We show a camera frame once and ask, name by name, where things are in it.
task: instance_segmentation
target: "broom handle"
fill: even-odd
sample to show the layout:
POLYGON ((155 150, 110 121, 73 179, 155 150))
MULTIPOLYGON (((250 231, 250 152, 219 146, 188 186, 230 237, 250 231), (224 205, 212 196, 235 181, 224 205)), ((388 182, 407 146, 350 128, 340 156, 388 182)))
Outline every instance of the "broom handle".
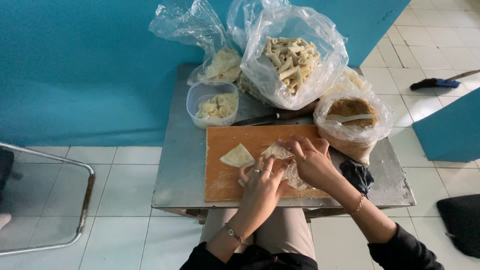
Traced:
POLYGON ((447 81, 454 81, 456 79, 461 79, 461 78, 464 78, 464 77, 467 77, 467 76, 470 76, 470 75, 473 75, 473 74, 477 74, 479 72, 480 72, 480 69, 479 70, 474 70, 474 71, 463 72, 462 74, 459 74, 457 76, 453 76, 451 78, 448 78, 447 81))

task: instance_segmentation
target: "clear plastic container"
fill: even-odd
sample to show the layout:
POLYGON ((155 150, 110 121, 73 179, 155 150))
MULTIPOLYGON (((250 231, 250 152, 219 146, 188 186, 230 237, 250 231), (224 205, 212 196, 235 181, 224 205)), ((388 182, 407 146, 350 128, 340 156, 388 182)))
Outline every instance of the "clear plastic container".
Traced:
POLYGON ((238 92, 237 87, 228 80, 202 80, 196 82, 190 87, 187 95, 187 112, 192 118, 193 123, 201 129, 207 129, 209 126, 230 126, 235 122, 239 109, 238 101, 234 112, 219 119, 198 118, 195 114, 198 112, 198 105, 208 99, 212 99, 217 94, 230 94, 238 92))

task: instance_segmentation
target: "woman's left hand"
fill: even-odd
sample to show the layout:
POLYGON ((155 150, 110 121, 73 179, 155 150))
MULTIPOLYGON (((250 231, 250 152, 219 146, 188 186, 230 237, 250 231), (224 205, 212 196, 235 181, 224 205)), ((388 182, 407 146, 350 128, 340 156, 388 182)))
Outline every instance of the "woman's left hand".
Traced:
POLYGON ((244 239, 265 222, 280 196, 289 188, 288 181, 282 181, 287 164, 271 173, 275 157, 270 156, 265 164, 264 158, 262 155, 255 162, 250 178, 246 175, 247 166, 240 167, 240 178, 245 184, 243 198, 237 214, 228 222, 228 226, 244 239))

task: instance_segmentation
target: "black sleeve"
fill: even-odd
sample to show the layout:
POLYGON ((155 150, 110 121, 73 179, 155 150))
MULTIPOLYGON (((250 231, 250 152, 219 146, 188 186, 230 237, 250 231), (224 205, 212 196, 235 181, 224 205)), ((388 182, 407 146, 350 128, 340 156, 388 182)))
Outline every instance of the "black sleeve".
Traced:
POLYGON ((397 232, 385 244, 368 244, 373 260, 385 270, 444 270, 437 256, 397 224, 397 232))
POLYGON ((226 264, 210 253, 206 245, 203 242, 196 246, 180 270, 226 270, 226 264))

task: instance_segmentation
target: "orange cutting board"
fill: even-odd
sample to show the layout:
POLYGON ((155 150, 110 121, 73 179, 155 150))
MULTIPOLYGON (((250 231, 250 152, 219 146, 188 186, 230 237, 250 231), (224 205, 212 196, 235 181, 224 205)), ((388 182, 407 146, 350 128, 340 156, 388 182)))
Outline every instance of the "orange cutting board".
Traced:
MULTIPOLYGON (((226 165, 220 158, 239 143, 243 144, 254 159, 257 159, 277 139, 289 141, 297 134, 310 139, 318 147, 318 131, 315 125, 228 126, 207 128, 207 151, 205 164, 205 201, 241 200, 243 187, 238 183, 239 169, 226 165)), ((276 160, 276 172, 282 160, 276 160)), ((330 197, 319 189, 289 189, 284 198, 330 197)))

